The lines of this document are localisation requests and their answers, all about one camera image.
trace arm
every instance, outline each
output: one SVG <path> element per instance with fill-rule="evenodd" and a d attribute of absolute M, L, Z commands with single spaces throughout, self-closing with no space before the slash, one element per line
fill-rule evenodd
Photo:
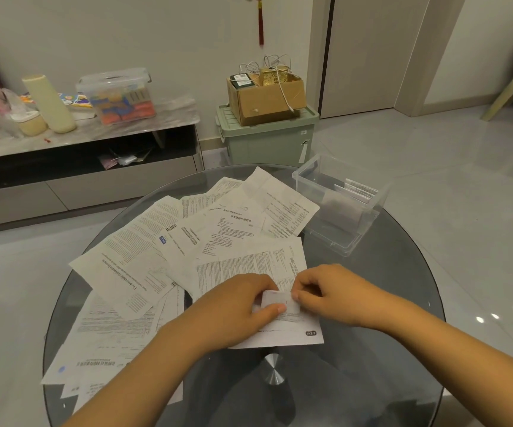
<path fill-rule="evenodd" d="M 512 357 L 341 265 L 300 273 L 292 296 L 319 315 L 395 338 L 485 426 L 513 427 Z"/>
<path fill-rule="evenodd" d="M 153 426 L 197 360 L 246 340 L 286 310 L 283 304 L 273 304 L 252 313 L 255 298 L 264 290 L 278 288 L 267 275 L 243 274 L 203 295 L 163 326 L 64 426 Z"/>

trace door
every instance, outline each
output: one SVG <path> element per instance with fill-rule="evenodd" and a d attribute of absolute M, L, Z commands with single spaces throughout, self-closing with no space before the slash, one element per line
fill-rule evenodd
<path fill-rule="evenodd" d="M 429 0 L 331 0 L 321 118 L 393 107 Z"/>

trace clear plastic box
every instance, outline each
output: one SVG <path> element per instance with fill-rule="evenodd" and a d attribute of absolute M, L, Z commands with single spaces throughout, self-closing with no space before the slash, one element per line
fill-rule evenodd
<path fill-rule="evenodd" d="M 146 83 L 152 82 L 143 67 L 82 76 L 76 91 L 85 94 L 104 125 L 155 116 Z"/>
<path fill-rule="evenodd" d="M 349 256 L 387 199 L 392 177 L 318 154 L 292 174 L 296 190 L 320 206 L 305 231 Z"/>

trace hand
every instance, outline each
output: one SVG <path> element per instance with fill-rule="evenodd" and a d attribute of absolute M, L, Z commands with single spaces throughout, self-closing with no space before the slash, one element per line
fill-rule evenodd
<path fill-rule="evenodd" d="M 177 320 L 186 323 L 188 336 L 204 352 L 234 346 L 286 311 L 284 304 L 271 304 L 253 313 L 256 297 L 265 290 L 278 290 L 266 274 L 238 274 L 204 294 Z"/>
<path fill-rule="evenodd" d="M 296 276 L 292 298 L 326 318 L 377 329 L 395 296 L 341 265 L 320 265 Z"/>

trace green plastic storage box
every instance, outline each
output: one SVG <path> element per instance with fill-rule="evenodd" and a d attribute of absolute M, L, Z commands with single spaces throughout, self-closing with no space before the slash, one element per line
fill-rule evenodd
<path fill-rule="evenodd" d="M 241 126 L 228 105 L 217 108 L 217 126 L 232 164 L 300 166 L 310 158 L 320 115 L 310 107 L 292 120 Z"/>

